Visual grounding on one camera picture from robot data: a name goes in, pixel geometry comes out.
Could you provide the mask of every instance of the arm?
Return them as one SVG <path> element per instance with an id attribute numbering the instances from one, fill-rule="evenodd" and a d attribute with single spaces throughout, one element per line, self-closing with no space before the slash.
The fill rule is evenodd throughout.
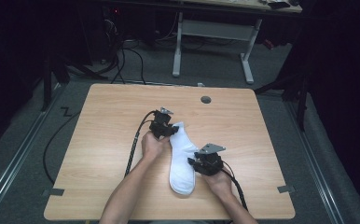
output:
<path id="1" fill-rule="evenodd" d="M 143 158 L 121 181 L 111 194 L 99 223 L 127 223 L 141 194 L 142 183 L 148 168 L 154 163 L 169 142 L 169 137 L 157 140 L 152 132 L 143 136 Z"/>
<path id="2" fill-rule="evenodd" d="M 231 189 L 231 180 L 224 172 L 216 175 L 202 175 L 203 179 L 209 185 L 210 190 L 217 196 L 224 208 L 227 210 L 230 218 L 235 224 L 254 224 L 256 220 L 250 213 L 243 208 L 238 199 L 233 195 Z"/>

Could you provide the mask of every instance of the desk leg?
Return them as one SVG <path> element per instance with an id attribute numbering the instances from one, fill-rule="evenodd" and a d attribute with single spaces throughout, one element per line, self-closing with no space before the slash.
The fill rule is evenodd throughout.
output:
<path id="1" fill-rule="evenodd" d="M 249 56 L 250 56 L 250 53 L 252 52 L 253 45 L 256 42 L 256 36 L 258 35 L 258 31 L 259 31 L 259 27 L 261 25 L 261 22 L 262 22 L 261 19 L 256 21 L 256 25 L 255 25 L 255 27 L 253 29 L 252 36 L 251 36 L 250 41 L 249 41 L 249 46 L 247 47 L 246 52 L 241 54 L 243 72 L 244 72 L 244 75 L 246 77 L 246 82 L 248 84 L 253 84 L 254 83 L 252 71 L 250 70 Z"/>
<path id="2" fill-rule="evenodd" d="M 179 22 L 177 27 L 177 45 L 176 51 L 174 53 L 173 61 L 173 76 L 180 76 L 180 66 L 181 66 L 181 35 L 183 32 L 183 13 L 179 12 Z"/>

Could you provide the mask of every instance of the white fabric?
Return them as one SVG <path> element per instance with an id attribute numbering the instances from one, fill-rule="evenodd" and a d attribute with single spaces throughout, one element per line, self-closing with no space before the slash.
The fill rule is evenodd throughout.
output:
<path id="1" fill-rule="evenodd" d="M 172 162 L 169 182 L 175 192 L 189 195 L 195 188 L 195 172 L 188 163 L 188 158 L 195 159 L 194 152 L 198 151 L 198 148 L 189 140 L 183 122 L 173 126 L 178 126 L 179 130 L 171 136 Z"/>

